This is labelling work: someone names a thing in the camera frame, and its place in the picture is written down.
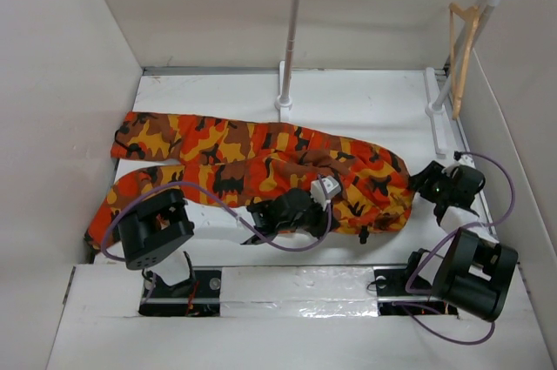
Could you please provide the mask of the orange camouflage trousers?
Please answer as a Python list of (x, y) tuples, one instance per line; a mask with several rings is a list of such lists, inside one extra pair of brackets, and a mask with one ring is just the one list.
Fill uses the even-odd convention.
[(333, 177), (341, 188), (334, 229), (362, 239), (401, 230), (412, 210), (410, 175), (398, 155), (294, 124), (131, 111), (115, 132), (111, 156), (145, 167), (108, 191), (84, 235), (94, 249), (112, 244), (106, 230), (133, 199), (170, 182), (181, 182), (184, 195), (201, 205), (238, 208)]

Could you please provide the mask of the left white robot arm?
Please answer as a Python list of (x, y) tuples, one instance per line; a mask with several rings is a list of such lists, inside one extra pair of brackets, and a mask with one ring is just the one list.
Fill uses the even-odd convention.
[[(150, 272), (175, 297), (193, 289), (194, 271), (183, 248), (191, 239), (226, 241), (240, 246), (269, 245), (283, 252), (304, 252), (332, 231), (332, 200), (338, 187), (328, 178), (309, 190), (292, 188), (273, 200), (231, 208), (219, 200), (214, 207), (186, 199), (180, 188), (163, 185), (142, 196), (114, 221), (124, 263), (132, 271)], [(282, 232), (303, 231), (314, 241), (296, 248), (276, 238)]]

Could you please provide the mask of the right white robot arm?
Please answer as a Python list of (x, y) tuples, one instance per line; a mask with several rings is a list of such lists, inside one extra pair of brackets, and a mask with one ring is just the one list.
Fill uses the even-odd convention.
[[(409, 179), (409, 188), (434, 204), (440, 222), (450, 207), (473, 212), (475, 196), (483, 190), (482, 172), (468, 165), (445, 167), (433, 161)], [(496, 321), (505, 305), (518, 253), (512, 247), (490, 242), (461, 225), (447, 234), (426, 259), (431, 260), (446, 243), (450, 246), (433, 277), (421, 261), (402, 273), (407, 293), (432, 295), (484, 321)]]

